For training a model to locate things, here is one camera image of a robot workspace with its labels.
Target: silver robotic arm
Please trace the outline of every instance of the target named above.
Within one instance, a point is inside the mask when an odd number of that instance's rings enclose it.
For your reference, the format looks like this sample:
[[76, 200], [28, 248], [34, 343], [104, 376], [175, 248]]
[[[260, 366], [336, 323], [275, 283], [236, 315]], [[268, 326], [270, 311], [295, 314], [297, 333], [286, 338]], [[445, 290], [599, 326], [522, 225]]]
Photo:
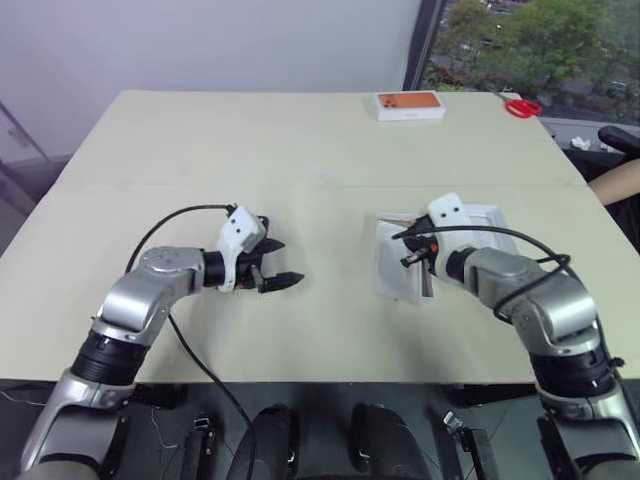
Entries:
[[237, 207], [222, 228], [219, 251], [154, 248], [116, 282], [29, 436], [21, 464], [22, 471], [29, 472], [25, 479], [70, 479], [73, 472], [90, 478], [88, 472], [102, 474], [105, 468], [108, 473], [110, 456], [119, 444], [124, 446], [126, 422], [120, 410], [178, 300], [203, 287], [223, 292], [257, 288], [262, 293], [288, 288], [303, 278], [294, 272], [262, 276], [262, 256], [284, 247], [266, 238], [267, 228], [265, 217]]
[[403, 265], [427, 261], [437, 278], [461, 286], [490, 309], [498, 307], [496, 313], [514, 326], [547, 412], [538, 424], [558, 478], [575, 478], [576, 472], [569, 471], [573, 467], [580, 473], [606, 462], [640, 460], [638, 426], [606, 354], [586, 288], [558, 273], [504, 302], [547, 272], [530, 258], [479, 248], [470, 231], [420, 235], [437, 227], [470, 225], [457, 195], [437, 199], [397, 236], [413, 251]]

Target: table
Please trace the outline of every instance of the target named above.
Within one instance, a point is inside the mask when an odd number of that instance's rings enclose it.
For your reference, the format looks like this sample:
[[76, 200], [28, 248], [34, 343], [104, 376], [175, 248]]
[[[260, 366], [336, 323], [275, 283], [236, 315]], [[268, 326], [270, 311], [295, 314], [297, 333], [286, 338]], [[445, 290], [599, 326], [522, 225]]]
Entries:
[[[0, 377], [56, 379], [156, 220], [238, 202], [287, 244], [267, 270], [307, 277], [176, 306], [224, 380], [531, 381], [512, 328], [462, 290], [438, 284], [437, 301], [420, 307], [372, 292], [375, 212], [414, 212], [450, 191], [501, 205], [511, 227], [570, 253], [623, 374], [639, 376], [631, 245], [536, 120], [510, 117], [490, 94], [443, 97], [442, 122], [379, 124], [366, 94], [125, 92], [0, 259]], [[187, 214], [149, 246], [213, 248], [223, 221]], [[206, 378], [164, 328], [138, 380]]]

